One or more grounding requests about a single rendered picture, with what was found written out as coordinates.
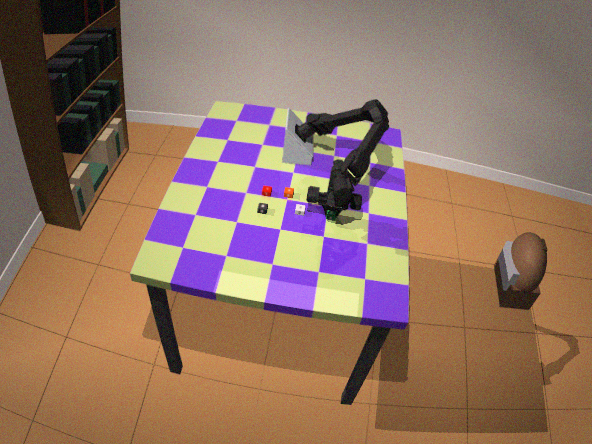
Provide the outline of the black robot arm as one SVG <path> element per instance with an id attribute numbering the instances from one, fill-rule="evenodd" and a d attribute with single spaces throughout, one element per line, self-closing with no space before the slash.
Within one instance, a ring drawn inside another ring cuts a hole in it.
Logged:
<path id="1" fill-rule="evenodd" d="M 332 134 L 335 127 L 368 120 L 374 122 L 360 146 L 351 150 L 343 160 L 336 159 L 331 167 L 330 183 L 333 191 L 328 192 L 326 209 L 334 212 L 346 210 L 347 201 L 367 171 L 371 161 L 371 153 L 379 143 L 385 131 L 389 129 L 388 111 L 377 99 L 370 100 L 362 108 L 330 115 L 327 113 L 309 113 L 307 122 L 295 125 L 295 133 L 306 143 L 306 138 L 314 133 L 320 135 Z M 348 170 L 355 176 L 348 171 Z"/>

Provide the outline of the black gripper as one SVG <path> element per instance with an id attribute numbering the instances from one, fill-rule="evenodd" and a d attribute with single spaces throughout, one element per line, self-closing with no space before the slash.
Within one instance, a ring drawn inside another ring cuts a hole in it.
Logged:
<path id="1" fill-rule="evenodd" d="M 323 206 L 324 212 L 325 212 L 325 216 L 327 215 L 327 209 L 326 207 L 326 202 L 327 202 L 327 196 L 328 196 L 328 192 L 333 191 L 333 187 L 332 184 L 330 183 L 329 180 L 329 185 L 328 185 L 328 191 L 327 192 L 319 192 L 320 191 L 320 187 L 315 187 L 315 186 L 309 186 L 308 187 L 308 192 L 307 192 L 307 198 L 306 201 L 307 202 L 311 202 L 311 203 L 316 203 L 318 202 L 319 205 Z M 319 197 L 319 201 L 318 201 L 318 197 Z M 361 194 L 357 194 L 357 193 L 352 193 L 351 198 L 347 201 L 347 210 L 348 210 L 348 204 L 350 203 L 349 207 L 350 209 L 353 210 L 360 210 L 361 209 L 361 205 L 362 205 L 362 195 Z M 342 211 L 336 212 L 336 217 L 338 217 L 338 215 L 341 213 Z"/>

